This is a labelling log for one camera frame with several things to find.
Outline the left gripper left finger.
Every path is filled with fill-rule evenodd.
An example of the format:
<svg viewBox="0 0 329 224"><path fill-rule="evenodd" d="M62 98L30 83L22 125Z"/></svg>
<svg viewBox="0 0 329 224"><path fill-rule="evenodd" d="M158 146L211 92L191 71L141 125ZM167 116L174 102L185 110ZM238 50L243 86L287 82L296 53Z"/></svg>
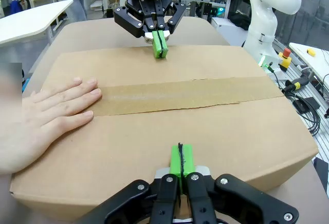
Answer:
<svg viewBox="0 0 329 224"><path fill-rule="evenodd" d="M85 223L172 223L183 172L183 144L172 148L169 172L152 183L135 180L84 216Z"/></svg>

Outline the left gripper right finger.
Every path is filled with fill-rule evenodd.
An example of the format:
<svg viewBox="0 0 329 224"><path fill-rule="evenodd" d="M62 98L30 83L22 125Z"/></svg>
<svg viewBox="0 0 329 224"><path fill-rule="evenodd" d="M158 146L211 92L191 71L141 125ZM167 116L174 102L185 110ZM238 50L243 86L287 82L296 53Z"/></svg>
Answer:
<svg viewBox="0 0 329 224"><path fill-rule="evenodd" d="M236 178L213 179L196 170L190 145L181 146L181 181L193 223L216 223L216 213L238 223L296 223L298 210Z"/></svg>

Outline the person's left hand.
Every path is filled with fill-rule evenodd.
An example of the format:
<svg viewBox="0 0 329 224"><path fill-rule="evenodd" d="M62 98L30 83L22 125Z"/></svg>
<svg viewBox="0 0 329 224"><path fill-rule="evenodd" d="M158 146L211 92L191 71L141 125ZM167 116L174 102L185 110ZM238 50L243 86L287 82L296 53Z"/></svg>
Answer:
<svg viewBox="0 0 329 224"><path fill-rule="evenodd" d="M53 89L42 89L9 106L1 114L1 174L19 172L40 158L60 136L86 125L87 108L102 97L96 79L74 78Z"/></svg>

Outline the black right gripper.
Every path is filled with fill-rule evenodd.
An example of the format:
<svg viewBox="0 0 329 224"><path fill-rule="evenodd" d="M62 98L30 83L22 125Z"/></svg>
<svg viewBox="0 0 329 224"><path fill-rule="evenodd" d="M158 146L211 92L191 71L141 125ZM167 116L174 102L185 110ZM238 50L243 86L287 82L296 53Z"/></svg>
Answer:
<svg viewBox="0 0 329 224"><path fill-rule="evenodd" d="M185 4L173 2L173 15L166 27L164 15L170 4L171 0L126 0L126 6L114 11L114 21L135 38L144 37L147 43L152 44L155 58L165 58L169 51L167 40L174 33L186 9Z"/></svg>

